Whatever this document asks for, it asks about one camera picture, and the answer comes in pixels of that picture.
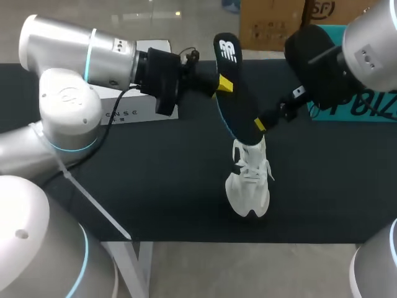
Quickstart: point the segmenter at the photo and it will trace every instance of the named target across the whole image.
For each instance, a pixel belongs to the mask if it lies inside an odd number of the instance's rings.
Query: black tablecloth
[[[199,67],[215,72],[215,62]],[[284,60],[245,61],[261,109],[299,86]],[[0,126],[38,120],[37,79],[0,65]],[[397,125],[315,122],[306,109],[266,136],[275,181],[261,219],[225,193],[233,139],[216,102],[188,93],[179,120],[115,125],[78,180],[136,241],[360,243],[397,216]],[[46,189],[102,241],[121,234],[68,182]]]

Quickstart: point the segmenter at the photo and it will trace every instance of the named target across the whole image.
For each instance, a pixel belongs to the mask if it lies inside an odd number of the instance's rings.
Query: concrete floor
[[[350,298],[354,245],[156,243],[152,298]]]
[[[212,38],[238,34],[239,17],[221,0],[13,0],[0,8],[0,63],[18,62],[19,32],[41,14],[129,39],[169,39],[173,52],[196,47],[214,59]],[[282,53],[244,51],[245,59]],[[153,298],[350,297],[354,245],[156,243]]]

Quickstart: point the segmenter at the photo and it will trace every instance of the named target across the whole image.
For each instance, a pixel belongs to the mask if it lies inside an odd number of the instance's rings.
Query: zip tie
[[[44,146],[47,148],[47,150],[54,156],[56,162],[58,163],[58,166],[60,170],[63,172],[63,176],[69,180],[78,190],[81,192],[96,209],[106,219],[121,233],[125,238],[128,240],[131,240],[130,234],[86,191],[84,187],[81,186],[80,183],[73,177],[73,175],[68,171],[66,168],[65,164],[63,163],[62,159],[56,154],[55,149],[51,146],[51,143],[47,140],[46,136],[42,131],[37,129],[36,125],[34,123],[29,124],[29,127],[33,129],[35,132],[36,136],[40,139],[40,141],[44,144]]]

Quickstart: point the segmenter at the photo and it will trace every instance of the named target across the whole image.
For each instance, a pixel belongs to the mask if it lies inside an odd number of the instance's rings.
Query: white box
[[[146,52],[149,48],[156,48],[165,52],[171,52],[171,46],[168,40],[139,40],[136,43],[139,51]],[[110,114],[113,111],[116,98],[121,91],[99,86],[92,87],[97,91],[104,110],[100,124],[107,125],[109,123]],[[140,93],[139,90],[136,89],[129,90],[124,94],[118,104],[113,124],[178,119],[177,106],[175,106],[174,112],[170,117],[156,114],[155,108],[156,98]]]

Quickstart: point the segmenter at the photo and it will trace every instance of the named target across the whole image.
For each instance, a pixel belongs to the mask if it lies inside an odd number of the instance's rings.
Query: sneaker
[[[233,171],[225,184],[230,205],[242,217],[251,210],[262,217],[270,199],[267,175],[274,180],[266,159],[265,137],[255,146],[234,140],[233,160]]]

